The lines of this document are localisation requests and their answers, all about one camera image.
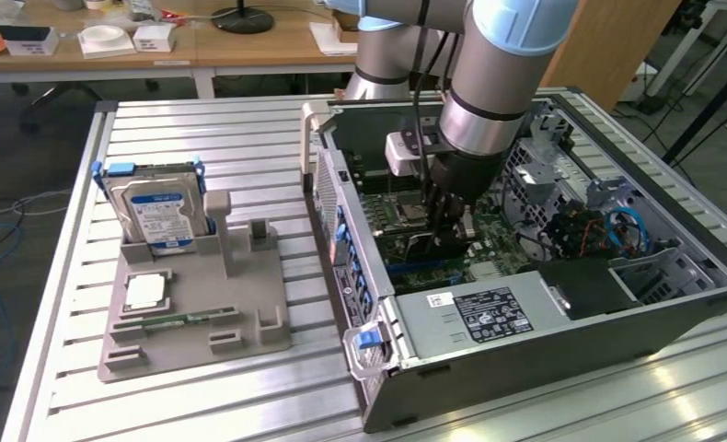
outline hard drive label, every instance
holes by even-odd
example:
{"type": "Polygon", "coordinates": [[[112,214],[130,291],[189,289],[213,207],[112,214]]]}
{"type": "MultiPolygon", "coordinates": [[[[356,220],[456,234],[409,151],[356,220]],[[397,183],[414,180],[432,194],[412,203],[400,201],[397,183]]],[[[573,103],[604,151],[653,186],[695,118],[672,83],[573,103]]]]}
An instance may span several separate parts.
{"type": "Polygon", "coordinates": [[[533,329],[508,287],[453,298],[472,339],[485,343],[533,329]]]}
{"type": "Polygon", "coordinates": [[[192,243],[192,225],[189,217],[180,212],[182,205],[180,193],[132,197],[142,236],[154,254],[177,253],[192,243]]]}

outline red wire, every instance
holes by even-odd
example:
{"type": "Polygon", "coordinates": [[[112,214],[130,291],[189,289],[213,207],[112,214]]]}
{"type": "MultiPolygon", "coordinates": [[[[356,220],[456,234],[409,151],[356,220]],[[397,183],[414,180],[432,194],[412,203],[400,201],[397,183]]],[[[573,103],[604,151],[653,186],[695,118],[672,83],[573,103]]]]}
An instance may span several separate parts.
{"type": "Polygon", "coordinates": [[[592,227],[593,223],[600,221],[598,219],[590,219],[586,223],[586,227],[584,228],[584,236],[581,237],[581,247],[580,247],[580,257],[584,254],[584,244],[586,244],[586,235],[589,235],[589,227],[592,227]]]}

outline floor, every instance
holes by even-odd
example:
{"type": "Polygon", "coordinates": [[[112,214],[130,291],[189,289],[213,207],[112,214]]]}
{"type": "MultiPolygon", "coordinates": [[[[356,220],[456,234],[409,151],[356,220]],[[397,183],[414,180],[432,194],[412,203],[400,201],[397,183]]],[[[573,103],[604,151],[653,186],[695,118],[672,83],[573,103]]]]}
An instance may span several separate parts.
{"type": "MultiPolygon", "coordinates": [[[[669,36],[660,39],[649,54],[653,64],[664,63],[679,38],[679,36],[669,36]]],[[[699,42],[676,71],[679,74],[707,50],[708,47],[699,42]]],[[[660,125],[657,133],[665,143],[670,143],[688,127],[689,121],[715,95],[725,79],[727,58],[719,64],[696,95],[683,99],[684,110],[672,112],[660,125]]],[[[288,80],[289,78],[276,76],[226,78],[220,81],[218,86],[229,96],[280,95],[289,92],[288,80]]],[[[313,76],[309,85],[310,92],[329,92],[333,87],[340,86],[338,81],[336,76],[313,76]]],[[[93,85],[106,99],[193,98],[193,83],[186,79],[160,80],[160,86],[158,91],[149,92],[144,82],[137,80],[98,82],[93,85]]],[[[42,122],[40,133],[36,135],[21,134],[17,131],[16,110],[21,109],[28,100],[46,87],[48,85],[33,84],[29,96],[17,97],[8,85],[0,85],[0,196],[24,197],[40,192],[65,189],[72,185],[85,143],[85,131],[90,121],[93,103],[82,95],[72,93],[40,114],[40,122],[42,122]]],[[[672,97],[679,93],[679,89],[680,87],[676,87],[672,90],[672,97]]],[[[626,105],[618,105],[617,110],[624,115],[636,115],[636,111],[626,105]]],[[[645,124],[654,126],[661,115],[662,111],[652,116],[640,115],[642,122],[636,118],[618,118],[618,121],[641,138],[650,131],[645,124]]],[[[727,105],[719,115],[727,115],[727,105]]],[[[708,128],[713,127],[719,121],[720,119],[713,119],[708,128]]],[[[654,137],[648,140],[646,145],[657,153],[661,152],[654,137]]],[[[727,213],[725,129],[716,132],[683,165],[703,194],[727,213]]],[[[61,207],[66,200],[65,195],[44,198],[33,204],[29,210],[41,211],[61,207]]],[[[46,280],[61,220],[60,213],[26,217],[22,222],[22,245],[0,265],[0,297],[8,308],[10,329],[17,346],[12,362],[0,373],[0,433],[36,317],[38,297],[46,280]]],[[[14,215],[0,216],[0,223],[14,221],[14,215]]],[[[6,327],[0,320],[0,361],[6,359],[9,348],[6,327]]]]}

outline hard drive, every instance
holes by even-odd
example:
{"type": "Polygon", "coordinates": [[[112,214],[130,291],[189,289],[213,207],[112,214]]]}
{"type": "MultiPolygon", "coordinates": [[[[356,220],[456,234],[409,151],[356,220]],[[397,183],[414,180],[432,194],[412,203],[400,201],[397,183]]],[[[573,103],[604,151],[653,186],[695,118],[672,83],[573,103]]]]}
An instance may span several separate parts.
{"type": "Polygon", "coordinates": [[[202,207],[205,168],[197,160],[180,164],[93,164],[93,180],[104,191],[128,243],[145,242],[153,256],[194,250],[193,239],[210,232],[202,207]]]}

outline aluminum extrusion table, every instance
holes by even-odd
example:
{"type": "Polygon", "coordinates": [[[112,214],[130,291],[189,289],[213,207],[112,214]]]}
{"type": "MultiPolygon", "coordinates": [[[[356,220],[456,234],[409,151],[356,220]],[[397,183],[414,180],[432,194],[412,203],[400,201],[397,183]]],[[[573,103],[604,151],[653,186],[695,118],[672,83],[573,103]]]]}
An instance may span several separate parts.
{"type": "MultiPolygon", "coordinates": [[[[725,216],[592,101],[564,89],[542,91],[564,94],[727,244],[725,216]]],[[[98,109],[4,440],[727,440],[727,314],[644,359],[398,430],[361,432],[298,185],[300,105],[328,98],[124,102],[98,109]],[[102,384],[96,366],[120,225],[90,185],[89,164],[192,155],[208,164],[208,188],[230,191],[230,228],[268,217],[278,230],[294,345],[102,384]]],[[[576,141],[586,166],[598,176],[616,175],[610,162],[576,141]]]]}

